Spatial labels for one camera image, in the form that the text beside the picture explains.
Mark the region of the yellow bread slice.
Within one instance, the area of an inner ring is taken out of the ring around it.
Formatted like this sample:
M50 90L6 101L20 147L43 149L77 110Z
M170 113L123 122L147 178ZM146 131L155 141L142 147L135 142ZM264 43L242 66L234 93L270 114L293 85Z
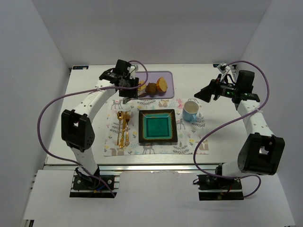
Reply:
M139 84L142 86L138 88L138 93L145 93L145 89L147 86L146 84L144 84L144 80L139 81Z

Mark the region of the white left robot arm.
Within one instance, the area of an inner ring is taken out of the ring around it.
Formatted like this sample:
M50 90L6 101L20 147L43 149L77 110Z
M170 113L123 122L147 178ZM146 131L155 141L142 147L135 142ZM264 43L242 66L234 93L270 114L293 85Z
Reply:
M73 151L79 167L77 175L89 186L96 186L99 168L95 162L92 144L95 133L93 119L101 107L116 92L120 97L137 98L139 79L135 76L138 66L118 60L113 69L104 71L97 81L94 91L72 110L64 110L61 115L61 136Z

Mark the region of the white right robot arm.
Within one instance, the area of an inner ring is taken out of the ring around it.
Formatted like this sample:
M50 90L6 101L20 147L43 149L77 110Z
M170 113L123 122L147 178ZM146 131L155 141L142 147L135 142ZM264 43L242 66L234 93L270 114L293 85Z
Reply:
M237 160L220 164L215 170L216 177L233 179L252 174L274 175L277 172L285 141L275 136L265 121L260 99L252 92L254 78L254 72L240 70L232 85L225 83L220 74L194 95L207 103L221 96L230 98L248 135Z

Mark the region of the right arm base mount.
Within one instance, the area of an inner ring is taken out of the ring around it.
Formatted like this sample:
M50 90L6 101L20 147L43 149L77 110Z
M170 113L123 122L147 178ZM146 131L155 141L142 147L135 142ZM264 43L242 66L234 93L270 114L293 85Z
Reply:
M224 179L209 175L197 175L193 185L198 186L200 201L244 200L240 180Z

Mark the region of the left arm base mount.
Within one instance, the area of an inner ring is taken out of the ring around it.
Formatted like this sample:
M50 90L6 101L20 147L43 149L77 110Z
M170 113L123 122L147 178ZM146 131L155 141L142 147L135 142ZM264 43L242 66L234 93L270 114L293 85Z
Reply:
M117 194L119 188L119 175L105 174L100 176L104 180L114 195ZM95 182L88 181L80 177L75 171L71 183L70 198L114 198L110 190L103 182L96 180Z

